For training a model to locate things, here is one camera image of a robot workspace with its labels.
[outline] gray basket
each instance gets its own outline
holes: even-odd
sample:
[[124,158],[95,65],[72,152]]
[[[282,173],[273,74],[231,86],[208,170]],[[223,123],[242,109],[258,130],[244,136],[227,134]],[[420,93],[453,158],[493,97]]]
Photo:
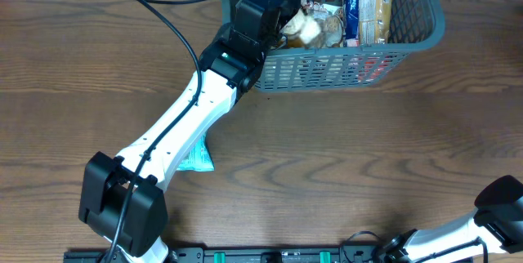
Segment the gray basket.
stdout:
[[[342,5],[342,0],[312,1]],[[222,0],[223,23],[230,22],[229,9],[229,1]],[[255,87],[267,92],[366,87],[411,52],[434,47],[444,31],[440,0],[392,0],[388,44],[271,51]]]

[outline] wooden table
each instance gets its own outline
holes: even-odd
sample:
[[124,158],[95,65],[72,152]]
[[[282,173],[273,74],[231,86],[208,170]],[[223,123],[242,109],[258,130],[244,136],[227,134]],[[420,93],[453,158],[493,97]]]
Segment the wooden table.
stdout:
[[[250,92],[208,134],[216,171],[171,182],[163,237],[390,238],[471,211],[499,176],[523,180],[522,1],[441,0],[439,46],[375,87]],[[218,1],[159,10],[197,53],[221,24]],[[107,247],[77,218],[85,163],[130,144],[180,95],[194,70],[185,48],[132,0],[0,0],[0,66],[0,261]]]

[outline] wood grain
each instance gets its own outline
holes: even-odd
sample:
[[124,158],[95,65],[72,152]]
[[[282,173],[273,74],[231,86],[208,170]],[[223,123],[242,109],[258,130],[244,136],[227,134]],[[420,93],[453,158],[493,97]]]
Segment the wood grain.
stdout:
[[[521,1],[441,0],[441,44],[374,87],[250,92],[208,134],[216,171],[175,175],[163,237],[211,247],[390,238],[471,211],[499,176],[523,180]],[[198,53],[221,23],[217,1],[159,9]],[[131,0],[0,0],[0,261],[107,247],[77,218],[85,162],[134,141],[193,68]]]

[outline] green tape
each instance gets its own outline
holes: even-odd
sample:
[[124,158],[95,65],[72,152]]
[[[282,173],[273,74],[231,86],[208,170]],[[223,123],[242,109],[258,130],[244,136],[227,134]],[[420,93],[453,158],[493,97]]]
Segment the green tape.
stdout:
[[214,263],[226,263],[225,253],[214,253]]
[[330,252],[320,252],[320,263],[330,263]]

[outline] plastic basket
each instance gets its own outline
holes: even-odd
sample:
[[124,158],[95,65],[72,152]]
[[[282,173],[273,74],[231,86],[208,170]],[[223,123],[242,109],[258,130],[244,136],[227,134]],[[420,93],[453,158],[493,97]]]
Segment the plastic basket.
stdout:
[[[312,1],[342,5],[342,0]],[[228,0],[222,0],[222,14],[223,23],[230,22]],[[271,51],[255,87],[267,92],[367,87],[408,54],[434,47],[444,31],[440,0],[392,0],[388,44]]]

